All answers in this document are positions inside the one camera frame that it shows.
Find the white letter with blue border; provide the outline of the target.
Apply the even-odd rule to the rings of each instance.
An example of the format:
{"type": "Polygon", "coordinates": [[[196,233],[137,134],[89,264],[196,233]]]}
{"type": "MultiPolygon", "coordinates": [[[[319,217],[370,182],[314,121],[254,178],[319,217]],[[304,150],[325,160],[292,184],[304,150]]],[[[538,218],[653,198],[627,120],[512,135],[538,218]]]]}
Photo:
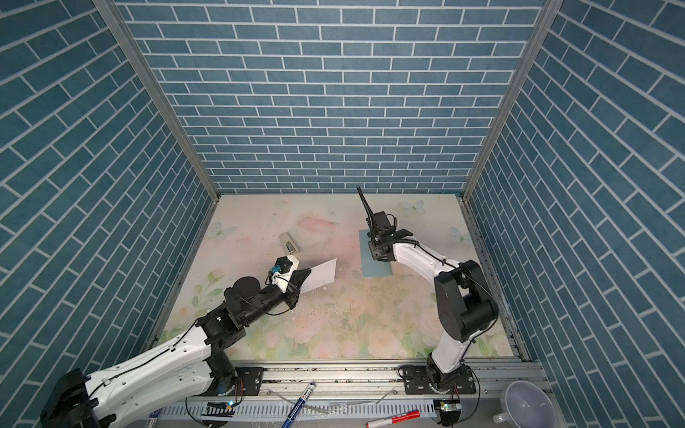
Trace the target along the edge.
{"type": "Polygon", "coordinates": [[[312,292],[335,281],[337,259],[329,260],[310,269],[301,286],[301,294],[312,292]]]}

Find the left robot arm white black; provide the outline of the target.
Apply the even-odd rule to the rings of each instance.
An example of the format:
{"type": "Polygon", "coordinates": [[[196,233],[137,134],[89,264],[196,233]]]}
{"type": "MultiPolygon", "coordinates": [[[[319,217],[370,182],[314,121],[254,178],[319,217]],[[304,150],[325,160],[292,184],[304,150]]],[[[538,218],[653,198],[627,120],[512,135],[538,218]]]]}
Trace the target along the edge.
{"type": "Polygon", "coordinates": [[[277,306],[294,308],[310,274],[292,270],[268,285],[242,277],[221,305],[167,342],[107,369],[65,374],[41,412],[42,426],[125,427],[188,397],[234,392],[237,370],[226,350],[277,306]]]}

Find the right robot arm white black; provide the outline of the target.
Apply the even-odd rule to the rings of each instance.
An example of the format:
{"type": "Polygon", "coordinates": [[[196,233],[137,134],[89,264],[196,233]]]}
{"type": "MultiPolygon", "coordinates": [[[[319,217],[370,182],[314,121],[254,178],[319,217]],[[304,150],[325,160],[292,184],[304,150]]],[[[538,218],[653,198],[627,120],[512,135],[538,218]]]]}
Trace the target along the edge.
{"type": "Polygon", "coordinates": [[[450,260],[428,249],[412,233],[397,228],[394,215],[367,211],[372,258],[397,262],[419,273],[435,287],[435,302],[442,336],[427,357],[432,383],[447,381],[463,372],[470,345],[493,327],[499,308],[474,260],[450,260]]]}

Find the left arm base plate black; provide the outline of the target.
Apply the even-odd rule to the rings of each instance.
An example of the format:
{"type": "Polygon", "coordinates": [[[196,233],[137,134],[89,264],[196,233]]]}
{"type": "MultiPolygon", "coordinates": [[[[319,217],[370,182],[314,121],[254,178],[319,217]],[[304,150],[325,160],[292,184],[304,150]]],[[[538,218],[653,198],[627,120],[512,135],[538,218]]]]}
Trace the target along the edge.
{"type": "Polygon", "coordinates": [[[256,397],[260,394],[264,373],[264,367],[239,366],[235,369],[235,375],[221,381],[214,392],[217,396],[256,397]]]}

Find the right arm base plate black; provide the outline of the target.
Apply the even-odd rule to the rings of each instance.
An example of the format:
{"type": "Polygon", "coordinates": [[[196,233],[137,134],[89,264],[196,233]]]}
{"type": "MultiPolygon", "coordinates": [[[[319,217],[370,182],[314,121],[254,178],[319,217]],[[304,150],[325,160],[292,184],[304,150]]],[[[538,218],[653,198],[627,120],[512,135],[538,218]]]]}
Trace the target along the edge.
{"type": "Polygon", "coordinates": [[[466,365],[449,374],[443,374],[433,366],[401,365],[396,371],[407,395],[461,395],[475,394],[477,390],[476,380],[466,365]]]}

